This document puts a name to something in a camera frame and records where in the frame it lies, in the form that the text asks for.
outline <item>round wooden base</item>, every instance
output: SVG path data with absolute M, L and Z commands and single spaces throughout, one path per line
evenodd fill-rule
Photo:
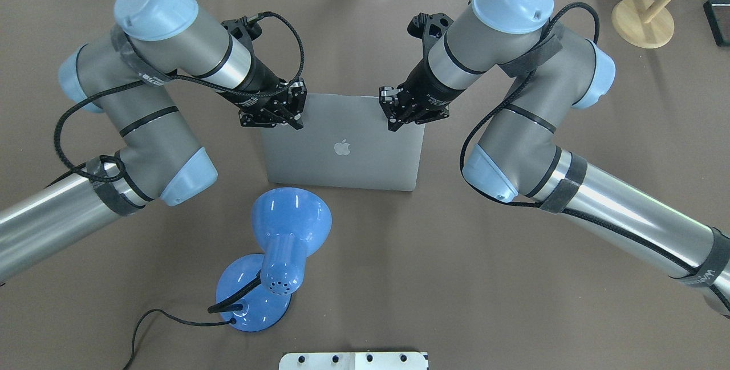
M 642 17 L 654 0 L 623 0 L 611 14 L 613 28 L 631 45 L 640 48 L 659 48 L 675 33 L 675 20 L 667 9 L 662 9 L 651 22 L 644 24 Z

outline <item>apple logo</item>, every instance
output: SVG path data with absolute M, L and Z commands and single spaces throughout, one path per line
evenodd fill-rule
M 336 154 L 350 154 L 350 144 L 346 143 L 347 139 L 342 139 L 342 142 L 334 144 L 334 153 Z

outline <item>laptop lid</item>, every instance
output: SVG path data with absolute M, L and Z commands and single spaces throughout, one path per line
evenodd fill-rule
M 290 185 L 414 190 L 425 125 L 397 132 L 372 96 L 310 93 L 304 127 L 262 128 L 269 181 Z

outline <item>light blue joint cap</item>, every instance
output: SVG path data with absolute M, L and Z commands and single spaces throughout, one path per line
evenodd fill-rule
M 81 48 L 78 48 L 78 50 L 66 58 L 66 60 L 60 64 L 60 67 L 58 67 L 58 83 L 60 84 L 60 89 L 62 89 L 63 93 L 76 103 L 79 103 L 88 97 L 86 96 L 86 93 L 84 93 L 84 89 L 81 87 L 79 75 L 76 71 L 76 61 L 79 59 Z M 102 108 L 94 105 L 94 102 L 87 103 L 83 108 L 93 113 L 104 112 Z
M 478 190 L 506 204 L 518 194 L 517 188 L 479 145 L 474 147 L 464 165 L 464 178 Z
M 573 103 L 573 108 L 576 109 L 592 107 L 602 95 L 608 92 L 616 77 L 616 64 L 613 63 L 611 57 L 606 55 L 604 51 L 599 50 L 593 41 L 589 40 L 589 42 L 594 46 L 595 51 L 594 78 L 586 94 L 578 102 Z
M 163 40 L 188 28 L 198 17 L 195 0 L 117 0 L 114 19 L 138 40 Z
M 217 179 L 216 167 L 210 161 L 205 148 L 200 148 L 172 178 L 160 198 L 167 206 L 179 205 L 209 188 Z
M 524 34 L 538 30 L 553 14 L 553 0 L 473 0 L 480 21 L 495 30 Z

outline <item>lamp base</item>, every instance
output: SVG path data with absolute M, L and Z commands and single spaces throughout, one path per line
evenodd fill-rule
M 666 8 L 650 22 L 642 22 L 644 13 L 653 3 L 654 0 L 623 0 L 613 8 L 613 28 L 626 42 L 639 48 L 659 48 L 672 39 L 675 20 Z
M 256 278 L 256 274 L 263 264 L 263 255 L 246 255 L 231 263 L 221 274 L 216 288 L 216 303 L 225 300 L 241 287 Z M 235 318 L 231 326 L 240 331 L 262 331 L 276 324 L 287 308 L 291 295 L 274 295 L 259 285 L 236 303 L 243 305 L 243 310 L 237 312 L 222 312 L 224 320 Z

